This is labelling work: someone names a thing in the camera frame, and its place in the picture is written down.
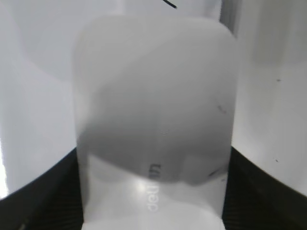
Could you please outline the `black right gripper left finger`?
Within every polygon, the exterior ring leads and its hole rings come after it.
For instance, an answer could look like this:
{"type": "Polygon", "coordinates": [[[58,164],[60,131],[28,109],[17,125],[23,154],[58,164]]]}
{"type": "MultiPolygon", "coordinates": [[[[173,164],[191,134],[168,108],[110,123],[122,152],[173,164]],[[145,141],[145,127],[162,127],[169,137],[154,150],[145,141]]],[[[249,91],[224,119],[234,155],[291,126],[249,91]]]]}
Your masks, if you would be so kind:
{"type": "Polygon", "coordinates": [[[80,230],[82,225],[76,153],[0,201],[2,230],[80,230]]]}

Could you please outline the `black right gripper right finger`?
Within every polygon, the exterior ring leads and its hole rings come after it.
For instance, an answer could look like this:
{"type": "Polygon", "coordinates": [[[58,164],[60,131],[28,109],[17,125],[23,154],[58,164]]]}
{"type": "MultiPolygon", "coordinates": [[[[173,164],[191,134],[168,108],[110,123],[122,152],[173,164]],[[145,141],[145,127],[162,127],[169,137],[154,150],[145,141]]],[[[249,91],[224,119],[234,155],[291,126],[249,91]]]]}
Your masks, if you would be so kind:
{"type": "Polygon", "coordinates": [[[307,197],[232,148],[222,220],[227,230],[305,230],[307,197]]]}

